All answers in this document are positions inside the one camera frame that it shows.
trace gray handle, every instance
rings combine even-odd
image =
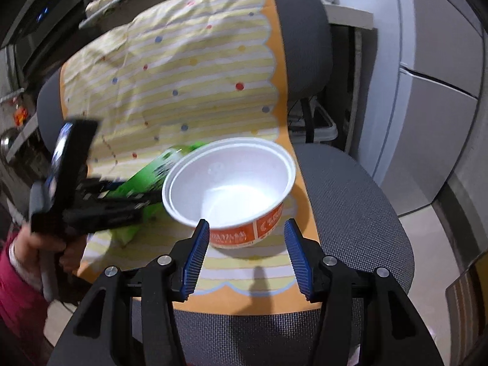
[[[33,213],[47,208],[44,184],[36,182],[32,185],[29,198],[29,220]],[[56,263],[53,252],[39,251],[39,266],[41,268],[42,294],[48,302],[59,298],[58,279],[56,277]]]

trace floor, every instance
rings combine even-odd
[[[431,206],[400,218],[412,244],[415,276],[409,297],[427,326],[444,364],[450,362],[450,324],[446,288],[459,277],[459,270],[444,230]],[[45,335],[55,345],[72,309],[54,302],[48,311]]]

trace white plastic bowl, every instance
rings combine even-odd
[[[249,246],[276,226],[295,182],[296,166],[280,145],[231,138],[203,146],[180,160],[163,184],[163,204],[180,223],[210,224],[216,247]]]

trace green plastic package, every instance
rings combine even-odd
[[[205,145],[205,143],[197,142],[190,146],[176,145],[168,148],[160,156],[150,162],[148,165],[138,171],[133,177],[128,179],[123,185],[114,191],[110,191],[106,196],[128,196],[133,193],[143,193],[153,190],[161,190],[163,188],[164,180],[168,176],[169,171],[175,164],[184,156],[190,154],[193,150]],[[116,239],[122,246],[128,244],[142,225],[149,221],[158,211],[163,211],[162,203],[146,206],[142,213],[142,223],[131,225],[128,227],[121,227],[112,229],[113,238]]]

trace silver bolt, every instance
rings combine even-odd
[[[105,275],[108,277],[113,277],[119,270],[117,267],[114,267],[113,265],[111,267],[107,267],[105,269]]]
[[[386,269],[386,268],[383,268],[383,267],[380,267],[376,270],[376,273],[382,277],[382,278],[386,278],[388,275],[390,275],[390,272]]]
[[[158,264],[159,265],[168,265],[171,262],[172,262],[171,256],[168,256],[168,255],[160,256],[158,258]]]
[[[336,265],[337,259],[334,256],[325,256],[322,261],[325,265]]]

